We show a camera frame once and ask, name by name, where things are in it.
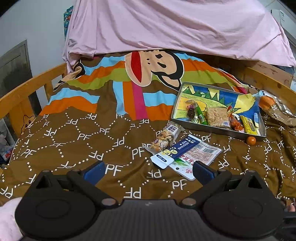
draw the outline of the colorful drawing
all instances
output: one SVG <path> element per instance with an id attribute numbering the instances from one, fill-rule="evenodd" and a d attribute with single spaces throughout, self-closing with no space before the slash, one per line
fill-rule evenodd
<path id="1" fill-rule="evenodd" d="M 194 85 L 183 85 L 181 96 L 174 118 L 188 120 L 187 100 L 194 100 L 198 103 L 202 112 L 207 107 L 233 107 L 233 113 L 254 119 L 254 113 L 259 113 L 258 103 L 251 94 L 239 95 L 211 88 Z"/>
<path id="2" fill-rule="evenodd" d="M 70 18 L 73 12 L 74 6 L 71 6 L 70 8 L 67 9 L 66 12 L 64 12 L 64 34 L 65 34 L 65 39 L 68 31 L 68 26 L 70 22 Z"/>

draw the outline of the small orange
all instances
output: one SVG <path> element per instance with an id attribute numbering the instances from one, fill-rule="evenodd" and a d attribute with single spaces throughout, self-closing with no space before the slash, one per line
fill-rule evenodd
<path id="1" fill-rule="evenodd" d="M 255 144 L 256 144 L 256 138 L 255 138 L 255 137 L 248 137 L 248 138 L 247 138 L 247 144 L 248 144 L 249 146 L 253 146 L 253 145 L 255 145 Z"/>

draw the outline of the blue packet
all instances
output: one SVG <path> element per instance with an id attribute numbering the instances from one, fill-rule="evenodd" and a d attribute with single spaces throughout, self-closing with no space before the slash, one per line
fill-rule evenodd
<path id="1" fill-rule="evenodd" d="M 163 150 L 162 152 L 153 155 L 151 158 L 152 162 L 158 165 L 160 168 L 165 169 L 167 166 L 172 164 L 177 158 L 186 153 L 188 150 L 193 148 L 202 142 L 200 139 L 193 135 L 188 135 L 178 143 L 172 145 L 170 148 Z"/>

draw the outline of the yellow box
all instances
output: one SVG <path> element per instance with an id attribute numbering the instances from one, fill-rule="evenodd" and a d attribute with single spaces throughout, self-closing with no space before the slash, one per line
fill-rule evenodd
<path id="1" fill-rule="evenodd" d="M 243 115 L 240 115 L 240 118 L 241 118 L 242 123 L 244 125 L 245 132 L 248 134 L 257 135 L 257 131 L 255 129 L 253 121 L 250 118 L 247 118 Z"/>

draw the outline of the pink sheet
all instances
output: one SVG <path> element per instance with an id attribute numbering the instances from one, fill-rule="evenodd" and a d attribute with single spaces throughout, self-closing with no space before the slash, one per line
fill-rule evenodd
<path id="1" fill-rule="evenodd" d="M 0 241 L 18 241 L 22 238 L 15 222 L 15 210 L 21 199 L 21 197 L 11 199 L 0 207 Z"/>
<path id="2" fill-rule="evenodd" d="M 296 66 L 283 29 L 257 0 L 77 0 L 63 59 L 166 48 Z"/>

